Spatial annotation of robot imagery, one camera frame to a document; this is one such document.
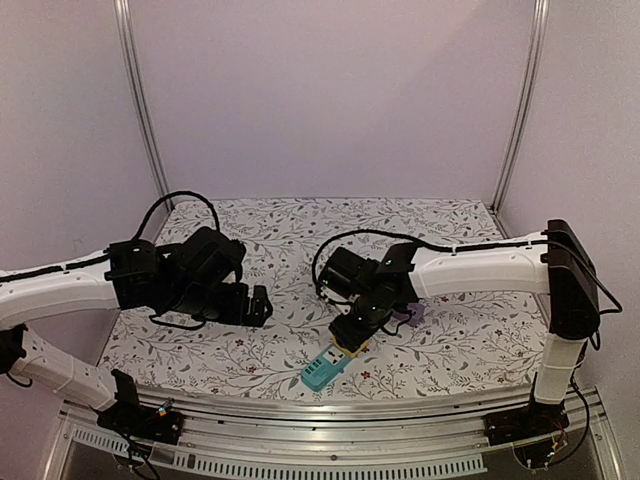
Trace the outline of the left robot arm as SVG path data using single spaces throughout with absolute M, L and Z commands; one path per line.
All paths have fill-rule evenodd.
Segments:
M 135 381 L 52 346 L 29 324 L 84 311 L 151 310 L 151 320 L 178 313 L 208 323 L 262 327 L 273 313 L 267 290 L 242 280 L 246 248 L 218 224 L 178 243 L 156 245 L 138 227 L 128 240 L 75 260 L 1 275 L 1 372 L 17 385 L 33 382 L 83 403 L 128 434 L 148 426 Z

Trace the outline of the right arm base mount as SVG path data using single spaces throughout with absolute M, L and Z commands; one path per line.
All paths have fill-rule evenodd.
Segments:
M 491 446 L 548 435 L 569 426 L 564 401 L 547 404 L 533 396 L 524 406 L 488 413 L 482 420 Z

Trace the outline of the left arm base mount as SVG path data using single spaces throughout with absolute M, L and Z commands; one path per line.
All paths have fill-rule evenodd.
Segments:
M 144 406 L 131 376 L 117 369 L 111 374 L 116 385 L 115 403 L 97 411 L 97 424 L 127 437 L 176 445 L 185 416 L 173 409 L 174 400 L 169 398 L 160 407 Z

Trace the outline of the purple power strip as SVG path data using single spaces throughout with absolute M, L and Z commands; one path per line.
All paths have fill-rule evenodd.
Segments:
M 392 317 L 400 324 L 407 324 L 416 327 L 422 322 L 425 306 L 422 303 L 409 303 L 395 310 Z

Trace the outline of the teal power strip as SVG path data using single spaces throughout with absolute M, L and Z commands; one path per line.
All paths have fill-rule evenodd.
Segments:
M 352 357 L 334 345 L 325 348 L 301 372 L 301 381 L 313 392 L 320 392 L 344 372 Z

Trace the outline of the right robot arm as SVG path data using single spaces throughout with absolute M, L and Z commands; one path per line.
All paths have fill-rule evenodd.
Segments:
M 480 243 L 434 244 L 404 233 L 387 236 L 395 243 L 380 260 L 344 247 L 326 261 L 318 256 L 312 260 L 317 296 L 348 308 L 330 324 L 337 346 L 359 352 L 393 312 L 422 299 L 466 292 L 546 295 L 551 313 L 543 357 L 529 405 L 516 421 L 524 435 L 539 435 L 554 422 L 586 343 L 600 342 L 602 316 L 623 310 L 569 224 L 553 219 L 541 232 Z

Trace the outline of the yellow cube socket adapter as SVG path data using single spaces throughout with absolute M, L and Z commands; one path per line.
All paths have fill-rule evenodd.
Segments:
M 332 337 L 332 345 L 348 358 L 356 358 L 361 353 L 365 352 L 369 347 L 369 343 L 370 341 L 366 340 L 359 345 L 349 342 L 343 344 L 336 336 Z

